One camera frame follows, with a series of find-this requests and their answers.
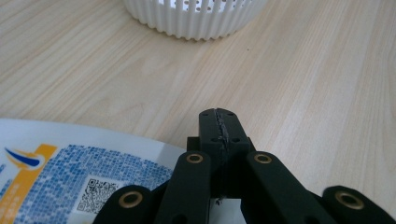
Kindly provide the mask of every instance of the basket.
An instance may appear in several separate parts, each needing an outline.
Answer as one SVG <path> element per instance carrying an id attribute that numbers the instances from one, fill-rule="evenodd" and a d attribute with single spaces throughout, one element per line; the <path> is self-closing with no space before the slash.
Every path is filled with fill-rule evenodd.
<path id="1" fill-rule="evenodd" d="M 216 39 L 241 29 L 267 0 L 124 0 L 132 16 L 177 38 Z"/>

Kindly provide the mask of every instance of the wood grain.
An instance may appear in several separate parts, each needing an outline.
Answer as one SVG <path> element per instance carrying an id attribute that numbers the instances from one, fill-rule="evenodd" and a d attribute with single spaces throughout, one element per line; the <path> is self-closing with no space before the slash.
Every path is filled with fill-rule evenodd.
<path id="1" fill-rule="evenodd" d="M 396 218 L 396 1 L 269 0 L 218 40 L 135 21 L 121 0 L 0 0 L 0 117 L 184 147 L 235 112 L 317 194 L 344 185 Z"/>

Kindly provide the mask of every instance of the logo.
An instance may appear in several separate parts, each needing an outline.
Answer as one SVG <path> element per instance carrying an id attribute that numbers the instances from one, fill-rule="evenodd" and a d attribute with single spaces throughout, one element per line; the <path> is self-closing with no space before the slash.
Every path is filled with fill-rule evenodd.
<path id="1" fill-rule="evenodd" d="M 17 149 L 6 148 L 7 157 L 18 168 L 23 170 L 36 170 L 45 163 L 44 156 L 34 152 L 24 152 Z"/>

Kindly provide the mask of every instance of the light wood surface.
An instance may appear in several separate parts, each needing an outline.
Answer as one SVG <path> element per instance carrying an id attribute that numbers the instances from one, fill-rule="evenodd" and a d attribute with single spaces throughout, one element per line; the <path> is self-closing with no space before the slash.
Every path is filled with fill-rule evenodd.
<path id="1" fill-rule="evenodd" d="M 0 117 L 185 147 L 201 111 L 226 108 L 308 189 L 357 189 L 396 218 L 395 38 L 394 0 L 269 0 L 207 42 L 121 0 L 0 0 Z"/>

